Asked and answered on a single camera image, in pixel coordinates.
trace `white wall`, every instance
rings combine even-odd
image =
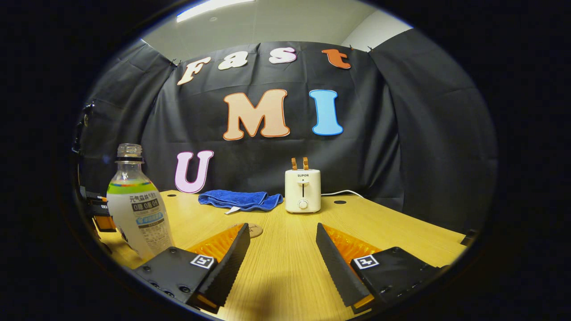
[[[366,17],[341,45],[345,47],[351,45],[355,49],[369,51],[367,46],[375,48],[387,39],[409,29],[412,27],[403,21],[377,10]]]

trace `towel tag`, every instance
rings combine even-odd
[[[232,206],[231,209],[229,209],[225,214],[228,215],[230,213],[234,213],[235,211],[239,211],[240,207],[236,207],[236,206]]]

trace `wooden table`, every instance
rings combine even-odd
[[[198,203],[198,194],[160,193],[175,246],[187,249],[236,223],[263,233],[250,247],[224,307],[224,320],[347,320],[345,307],[321,258],[315,236],[321,222],[378,248],[399,246],[430,265],[452,263],[466,248],[463,234],[425,223],[356,195],[324,196],[315,214],[290,214],[284,203],[270,212],[235,212]],[[334,204],[344,200],[345,204]],[[130,268],[144,263],[119,233],[100,233],[112,257]]]

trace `blue towel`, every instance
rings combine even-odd
[[[268,196],[266,192],[242,193],[224,190],[212,190],[198,196],[200,204],[211,204],[216,207],[240,207],[242,211],[271,211],[284,199],[281,194]]]

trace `white toaster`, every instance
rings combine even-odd
[[[285,210],[290,213],[315,213],[321,209],[321,172],[285,171]]]

